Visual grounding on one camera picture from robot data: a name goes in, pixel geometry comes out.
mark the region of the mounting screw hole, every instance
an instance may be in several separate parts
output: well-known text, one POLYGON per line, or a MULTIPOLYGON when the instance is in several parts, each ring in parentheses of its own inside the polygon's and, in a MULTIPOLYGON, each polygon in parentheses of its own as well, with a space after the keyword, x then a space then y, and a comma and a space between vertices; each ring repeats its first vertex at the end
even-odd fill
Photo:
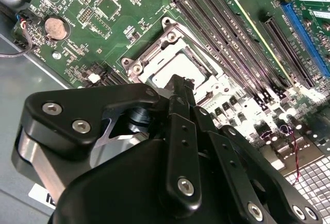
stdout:
POLYGON ((234 161, 230 161, 229 163, 232 165, 232 167, 236 167, 236 163, 234 161))
POLYGON ((188 143, 186 140, 182 140, 182 144, 183 144, 185 147, 189 146, 189 143, 188 143))
POLYGON ((305 207, 305 210, 312 219, 318 220, 318 217, 316 216, 313 210, 311 210, 309 207, 305 207))

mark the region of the motherboard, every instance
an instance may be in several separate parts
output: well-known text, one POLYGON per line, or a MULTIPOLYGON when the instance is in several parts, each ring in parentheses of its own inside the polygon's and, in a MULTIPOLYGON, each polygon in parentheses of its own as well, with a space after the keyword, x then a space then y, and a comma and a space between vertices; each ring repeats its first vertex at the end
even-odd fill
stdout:
MULTIPOLYGON (((269 146, 278 169, 328 141, 330 0, 32 0, 18 18, 74 88, 191 79, 215 125, 269 146)), ((13 36, 24 46, 19 23, 13 36)))

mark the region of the blue pcie slot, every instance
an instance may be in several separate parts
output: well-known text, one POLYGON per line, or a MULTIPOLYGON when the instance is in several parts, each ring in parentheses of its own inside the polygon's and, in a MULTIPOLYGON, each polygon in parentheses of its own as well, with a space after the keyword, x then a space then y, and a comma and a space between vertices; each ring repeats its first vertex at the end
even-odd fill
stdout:
POLYGON ((310 37, 307 34, 305 28, 303 27, 303 25, 299 21, 297 15, 294 13, 293 8, 292 8, 292 4, 291 3, 285 3, 285 4, 281 4, 281 5, 282 5, 282 9, 283 9, 284 13, 288 17, 288 19, 290 20, 290 22, 291 22, 292 26, 294 27, 295 31, 297 32, 300 39, 304 43, 307 51, 312 56, 312 59, 316 63, 316 65, 319 68, 320 72, 324 76, 329 77, 330 72, 329 72, 328 68, 326 67, 326 64, 322 60, 319 52, 316 50, 312 40, 310 39, 310 37))

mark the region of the red wire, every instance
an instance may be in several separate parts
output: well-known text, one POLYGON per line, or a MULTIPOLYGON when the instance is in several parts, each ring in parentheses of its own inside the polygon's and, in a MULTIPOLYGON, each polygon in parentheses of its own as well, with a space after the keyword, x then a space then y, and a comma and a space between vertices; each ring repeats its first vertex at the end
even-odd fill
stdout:
POLYGON ((298 147, 298 144, 297 144, 297 141, 295 139, 293 132, 291 134, 292 134, 292 138, 293 138, 293 142, 294 142, 293 144, 294 144, 294 154, 295 154, 295 167, 296 167, 296 173, 297 173, 295 182, 292 184, 294 186, 297 182, 299 182, 299 178, 300 178, 299 157, 298 157, 299 147, 298 147))

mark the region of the silver screw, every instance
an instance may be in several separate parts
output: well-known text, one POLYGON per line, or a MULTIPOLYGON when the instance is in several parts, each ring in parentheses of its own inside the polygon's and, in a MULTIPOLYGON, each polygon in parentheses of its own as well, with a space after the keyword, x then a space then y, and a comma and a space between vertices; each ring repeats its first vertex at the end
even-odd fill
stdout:
POLYGON ((142 67, 141 67, 140 65, 135 65, 135 66, 133 67, 133 72, 134 72, 135 74, 140 74, 140 73, 142 72, 142 67))
POLYGON ((145 91, 145 93, 146 94, 148 94, 148 95, 150 95, 150 96, 155 96, 155 93, 152 91, 152 90, 150 90, 150 89, 148 89, 147 91, 145 91))
POLYGON ((314 211, 311 210, 309 207, 305 207, 305 210, 306 210, 306 212, 308 213, 308 215, 309 215, 312 219, 314 219, 314 220, 317 220, 317 219, 318 219, 318 217, 316 216, 316 214, 314 213, 314 211))
POLYGON ((263 214, 262 211, 259 209, 257 205, 255 205, 252 202, 249 202, 247 204, 247 209, 249 210, 249 213, 257 220, 262 221, 263 220, 263 214))
POLYGON ((167 39, 170 41, 170 42, 174 42, 175 39, 176 39, 176 34, 174 32, 169 32, 167 34, 167 39))
POLYGON ((299 216, 299 218, 301 218, 302 220, 306 219, 304 212, 300 208, 298 208, 295 205, 293 205, 292 208, 293 208, 295 214, 299 216))
POLYGON ((45 103, 42 106, 43 112, 47 113, 48 115, 56 116, 62 113, 62 107, 55 103, 45 103))
POLYGON ((84 120, 76 120, 72 123, 72 128, 78 133, 85 134, 90 132, 91 125, 84 120))
POLYGON ((203 108, 200 108, 200 112, 201 112, 204 116, 207 115, 207 111, 206 111, 205 109, 203 109, 203 108))
POLYGON ((194 194, 194 186, 188 179, 185 178, 179 179, 177 181, 177 187, 187 197, 190 197, 194 194))
POLYGON ((57 52, 57 51, 54 51, 54 52, 52 53, 52 56, 53 56, 53 58, 54 58, 55 60, 59 60, 59 59, 62 57, 61 53, 60 53, 60 52, 57 52))

